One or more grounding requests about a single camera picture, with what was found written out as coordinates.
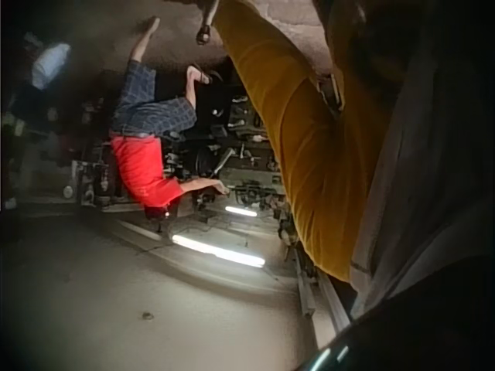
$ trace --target plaid shorts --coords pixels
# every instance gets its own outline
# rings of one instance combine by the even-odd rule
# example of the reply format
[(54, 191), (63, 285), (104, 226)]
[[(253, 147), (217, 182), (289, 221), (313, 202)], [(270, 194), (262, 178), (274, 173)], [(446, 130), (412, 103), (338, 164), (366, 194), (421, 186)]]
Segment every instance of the plaid shorts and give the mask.
[(194, 126), (196, 112), (185, 98), (155, 101), (156, 71), (129, 61), (111, 130), (122, 135), (181, 132)]

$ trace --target red shirt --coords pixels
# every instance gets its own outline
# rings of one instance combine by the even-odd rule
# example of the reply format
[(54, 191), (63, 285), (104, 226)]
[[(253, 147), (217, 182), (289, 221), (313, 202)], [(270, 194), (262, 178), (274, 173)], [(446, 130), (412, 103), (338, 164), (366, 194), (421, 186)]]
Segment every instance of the red shirt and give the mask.
[(166, 206), (183, 194), (177, 179), (163, 178), (162, 147), (156, 137), (113, 137), (122, 182), (143, 205)]

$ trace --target foot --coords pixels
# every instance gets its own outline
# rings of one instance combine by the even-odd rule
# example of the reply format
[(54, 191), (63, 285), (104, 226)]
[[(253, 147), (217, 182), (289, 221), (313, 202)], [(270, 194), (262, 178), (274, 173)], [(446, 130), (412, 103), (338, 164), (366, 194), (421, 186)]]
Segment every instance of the foot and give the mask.
[(147, 33), (149, 35), (152, 35), (153, 33), (155, 33), (155, 31), (160, 26), (160, 18), (158, 18), (158, 17), (152, 17), (151, 20), (150, 20), (150, 23), (151, 24), (149, 26), (149, 29), (148, 29)]
[(187, 67), (187, 80), (198, 81), (200, 83), (210, 83), (211, 77), (198, 70), (195, 66)]

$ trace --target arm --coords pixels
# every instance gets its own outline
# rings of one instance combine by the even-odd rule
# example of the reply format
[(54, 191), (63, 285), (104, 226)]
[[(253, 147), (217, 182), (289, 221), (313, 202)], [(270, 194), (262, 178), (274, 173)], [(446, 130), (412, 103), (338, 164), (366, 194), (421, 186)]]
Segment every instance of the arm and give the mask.
[(186, 72), (186, 99), (196, 110), (196, 90), (194, 88), (195, 81), (198, 81), (199, 83), (209, 83), (210, 79), (196, 67), (189, 66), (187, 67)]
[(220, 0), (214, 25), (280, 164), (295, 226), (315, 264), (348, 281), (364, 203), (341, 125), (295, 45), (245, 0)]
[(184, 193), (207, 187), (214, 187), (218, 192), (224, 195), (228, 194), (228, 188), (218, 179), (198, 178), (188, 180), (180, 185)]

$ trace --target man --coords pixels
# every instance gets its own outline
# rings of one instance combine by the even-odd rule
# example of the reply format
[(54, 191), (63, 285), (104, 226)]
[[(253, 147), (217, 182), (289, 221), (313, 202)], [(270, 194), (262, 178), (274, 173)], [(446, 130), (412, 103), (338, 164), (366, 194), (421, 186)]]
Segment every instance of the man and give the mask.
[(159, 137), (167, 131), (183, 131), (196, 121), (195, 82), (209, 83), (210, 78), (196, 67), (186, 72), (185, 97), (155, 101), (155, 71), (142, 64), (142, 57), (160, 19), (151, 19), (131, 51), (124, 88), (114, 113), (110, 136), (122, 182), (145, 206), (147, 215), (157, 217), (165, 207), (186, 192), (215, 187), (227, 189), (216, 179), (193, 179), (179, 184), (163, 178), (162, 147)]
[(493, 344), (490, 14), (460, 0), (334, 0), (341, 96), (246, 0), (213, 21), (275, 151), (316, 266), (358, 318), (304, 370), (479, 369)]

